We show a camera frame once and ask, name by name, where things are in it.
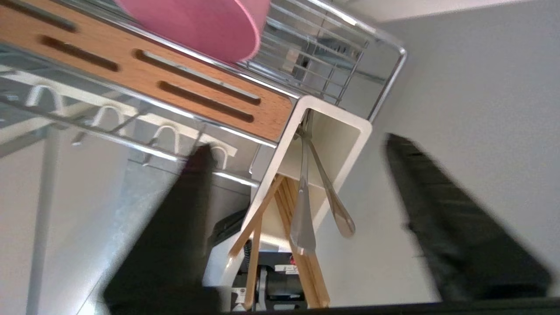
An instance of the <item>white hook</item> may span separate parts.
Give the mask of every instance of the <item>white hook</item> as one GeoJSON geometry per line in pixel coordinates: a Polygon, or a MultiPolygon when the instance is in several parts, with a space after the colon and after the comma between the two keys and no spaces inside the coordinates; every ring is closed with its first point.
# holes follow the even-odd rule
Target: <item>white hook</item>
{"type": "MultiPolygon", "coordinates": [[[[154,146],[157,144],[157,140],[161,134],[161,132],[164,129],[170,129],[173,131],[173,136],[174,136],[174,147],[173,147],[173,152],[175,154],[179,154],[179,130],[177,130],[177,128],[175,128],[174,126],[170,126],[170,125],[163,125],[160,126],[157,130],[156,133],[153,134],[152,139],[148,142],[149,146],[154,146]]],[[[144,159],[144,162],[142,163],[143,166],[147,166],[148,164],[150,164],[150,160],[152,159],[152,155],[148,154],[146,155],[146,158],[144,159]]]]}
{"type": "MultiPolygon", "coordinates": [[[[106,112],[108,109],[112,109],[112,110],[115,111],[115,113],[116,113],[116,115],[117,115],[117,117],[118,117],[118,120],[119,120],[119,123],[118,123],[118,124],[122,124],[122,123],[124,122],[124,114],[123,114],[123,112],[120,110],[120,108],[115,107],[115,106],[113,106],[113,105],[103,105],[103,106],[97,111],[97,113],[95,114],[95,116],[94,116],[94,121],[93,121],[93,123],[92,123],[91,125],[92,125],[92,126],[99,126],[99,124],[101,123],[101,119],[103,119],[103,116],[105,115],[105,112],[106,112]]],[[[119,135],[121,135],[121,136],[124,135],[124,128],[121,129],[121,130],[119,130],[119,135]]]]}
{"type": "MultiPolygon", "coordinates": [[[[115,111],[116,116],[118,118],[118,125],[120,126],[122,123],[124,123],[124,114],[123,112],[121,112],[120,108],[112,106],[112,105],[103,105],[99,110],[97,110],[97,113],[95,113],[94,116],[94,121],[91,123],[92,126],[99,126],[99,124],[101,123],[101,119],[103,119],[103,116],[105,115],[105,112],[108,109],[112,109],[115,111]]],[[[124,128],[121,128],[119,130],[119,135],[124,136],[124,128]]],[[[75,137],[74,140],[72,140],[72,145],[73,146],[79,146],[82,144],[83,139],[86,137],[86,133],[81,131],[79,132],[75,137]]]]}
{"type": "Polygon", "coordinates": [[[64,106],[63,96],[58,93],[52,86],[48,86],[46,84],[37,84],[31,88],[31,91],[29,91],[27,99],[25,100],[25,106],[38,106],[39,100],[41,99],[41,95],[43,94],[44,90],[49,90],[51,95],[53,96],[54,107],[56,108],[55,113],[61,116],[66,116],[66,107],[64,106]]]}
{"type": "Polygon", "coordinates": [[[222,169],[226,169],[226,167],[227,167],[227,151],[226,151],[226,149],[224,149],[224,148],[221,147],[221,146],[217,146],[217,145],[214,145],[214,146],[212,147],[212,150],[214,150],[214,149],[218,149],[218,150],[221,150],[221,151],[223,152],[222,169]]]}

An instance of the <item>dish rack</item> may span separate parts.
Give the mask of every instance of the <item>dish rack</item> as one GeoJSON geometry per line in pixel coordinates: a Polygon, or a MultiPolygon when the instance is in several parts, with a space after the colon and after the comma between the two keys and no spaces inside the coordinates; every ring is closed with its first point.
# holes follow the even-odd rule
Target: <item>dish rack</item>
{"type": "MultiPolygon", "coordinates": [[[[87,14],[95,16],[96,19],[103,20],[127,32],[149,38],[159,45],[177,50],[253,84],[288,96],[293,101],[304,95],[313,95],[329,103],[339,105],[351,79],[355,76],[361,76],[381,86],[380,93],[367,116],[370,122],[373,122],[407,57],[406,50],[396,38],[346,14],[333,4],[321,0],[272,0],[259,53],[255,58],[238,64],[217,61],[143,30],[111,0],[64,0],[57,2],[68,5],[75,10],[87,12],[87,14]],[[371,43],[384,44],[396,51],[398,56],[396,63],[385,77],[361,71],[359,68],[364,52],[371,43]]],[[[18,97],[10,94],[10,91],[4,91],[1,99],[4,106],[11,106],[26,114],[43,117],[46,121],[58,125],[76,127],[84,133],[134,148],[146,155],[146,164],[149,163],[150,156],[158,156],[170,161],[182,161],[186,152],[180,152],[178,148],[181,146],[181,141],[188,138],[191,142],[194,140],[194,144],[197,142],[216,144],[218,149],[223,152],[222,165],[225,166],[228,156],[235,155],[236,148],[231,148],[226,142],[205,134],[204,130],[207,126],[245,138],[257,143],[259,147],[265,146],[275,149],[278,145],[277,141],[259,137],[239,128],[216,122],[211,118],[177,108],[172,103],[166,103],[143,95],[141,92],[100,80],[47,58],[6,45],[3,45],[0,49],[0,58],[19,55],[32,61],[33,64],[30,68],[14,66],[13,64],[2,66],[0,76],[31,86],[29,94],[23,97],[25,100],[18,100],[18,97]],[[99,95],[99,93],[92,93],[90,90],[77,91],[73,89],[71,84],[61,84],[48,79],[45,73],[49,71],[70,73],[79,80],[86,80],[103,86],[109,89],[109,91],[105,91],[109,95],[99,95]],[[107,106],[107,104],[115,103],[110,95],[112,91],[119,95],[130,96],[130,99],[135,101],[132,102],[132,105],[116,102],[119,104],[118,106],[107,106]],[[37,105],[41,95],[49,93],[55,102],[55,111],[46,112],[34,106],[37,105]],[[92,99],[96,100],[97,103],[94,105],[97,106],[97,112],[95,114],[90,114],[88,119],[80,120],[64,112],[65,98],[80,100],[80,95],[89,95],[88,93],[92,94],[91,97],[82,100],[89,103],[92,102],[92,99]],[[141,106],[141,103],[143,105],[148,103],[150,108],[145,109],[145,106],[141,106]],[[159,114],[153,114],[151,112],[153,110],[156,110],[159,114]],[[117,113],[119,121],[116,128],[107,130],[107,128],[98,126],[97,123],[103,115],[110,111],[117,113]],[[157,131],[149,141],[134,138],[134,135],[127,135],[124,131],[127,125],[140,120],[155,125],[157,131]],[[171,150],[163,149],[158,145],[158,137],[164,130],[169,130],[174,135],[171,150]]],[[[204,76],[203,73],[197,73],[196,75],[204,76]]],[[[224,85],[223,82],[216,82],[216,84],[224,85]]],[[[76,145],[80,143],[81,141],[77,137],[76,145]]],[[[216,170],[215,175],[243,185],[259,186],[257,180],[239,176],[224,169],[216,170]]]]}
{"type": "MultiPolygon", "coordinates": [[[[122,22],[135,23],[113,0],[66,0],[87,3],[110,12],[122,22]]],[[[271,80],[288,95],[313,95],[338,105],[354,75],[383,86],[373,109],[385,100],[407,52],[390,34],[357,20],[323,0],[272,0],[260,50],[237,63],[236,71],[271,80]],[[388,76],[360,71],[358,65],[370,43],[383,43],[398,52],[388,76]]],[[[229,65],[216,63],[223,68],[229,65]]]]}

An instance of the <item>blurry black object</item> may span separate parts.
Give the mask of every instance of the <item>blurry black object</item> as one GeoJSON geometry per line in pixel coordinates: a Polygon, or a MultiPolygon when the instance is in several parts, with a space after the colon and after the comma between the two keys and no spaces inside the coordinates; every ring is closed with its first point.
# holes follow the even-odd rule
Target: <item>blurry black object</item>
{"type": "MultiPolygon", "coordinates": [[[[282,268],[292,266],[291,253],[259,252],[259,266],[255,286],[255,301],[252,310],[273,309],[306,309],[304,290],[300,277],[291,269],[282,268]]],[[[247,282],[248,264],[242,264],[234,279],[234,287],[244,287],[247,282]]],[[[232,293],[231,309],[236,305],[237,294],[232,293]]]]}
{"type": "Polygon", "coordinates": [[[103,293],[111,314],[218,312],[217,292],[202,287],[215,165],[208,145],[188,159],[103,293]]]}
{"type": "Polygon", "coordinates": [[[546,296],[549,272],[414,143],[389,134],[386,154],[444,301],[546,296]]]}
{"type": "Polygon", "coordinates": [[[212,247],[222,243],[224,240],[232,237],[235,233],[241,231],[243,219],[247,215],[249,207],[226,216],[214,225],[214,230],[210,236],[210,244],[212,247]]]}
{"type": "MultiPolygon", "coordinates": [[[[204,227],[214,165],[208,146],[199,148],[189,158],[182,174],[107,285],[103,297],[111,314],[220,314],[221,301],[217,292],[202,287],[201,282],[208,259],[204,227]]],[[[429,218],[421,217],[419,222],[422,220],[430,221],[429,218]]],[[[447,244],[445,240],[436,240],[447,244]]],[[[454,254],[442,252],[444,256],[452,257],[454,254]]],[[[483,258],[482,264],[495,264],[489,260],[496,259],[494,255],[483,258]]],[[[283,314],[553,315],[558,314],[559,308],[560,299],[540,298],[308,309],[284,311],[283,314]]]]}

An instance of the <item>white utensil holder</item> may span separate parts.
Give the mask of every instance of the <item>white utensil holder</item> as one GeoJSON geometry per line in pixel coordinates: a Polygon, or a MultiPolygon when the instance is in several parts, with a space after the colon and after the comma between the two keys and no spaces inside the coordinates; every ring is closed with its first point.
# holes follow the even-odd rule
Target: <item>white utensil holder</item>
{"type": "MultiPolygon", "coordinates": [[[[301,98],[294,108],[292,117],[288,121],[261,186],[249,207],[242,229],[245,228],[245,225],[262,203],[277,173],[299,180],[302,146],[301,139],[294,139],[294,134],[307,110],[314,111],[312,141],[325,172],[333,182],[334,189],[337,192],[346,180],[371,134],[371,123],[369,121],[313,96],[301,98]]],[[[330,206],[313,155],[309,154],[309,158],[311,215],[314,229],[317,231],[325,215],[329,212],[330,206]]],[[[352,209],[348,209],[348,212],[352,215],[352,209]]],[[[261,242],[277,245],[281,248],[290,248],[290,244],[284,236],[282,220],[274,199],[264,213],[260,239],[261,242]]]]}

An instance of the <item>ceiling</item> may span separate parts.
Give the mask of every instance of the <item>ceiling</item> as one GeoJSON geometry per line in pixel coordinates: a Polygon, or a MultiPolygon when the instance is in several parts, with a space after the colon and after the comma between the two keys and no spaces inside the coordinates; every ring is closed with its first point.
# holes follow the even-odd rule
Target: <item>ceiling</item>
{"type": "Polygon", "coordinates": [[[496,6],[529,0],[334,0],[356,15],[368,16],[376,22],[402,20],[444,12],[496,6]]]}

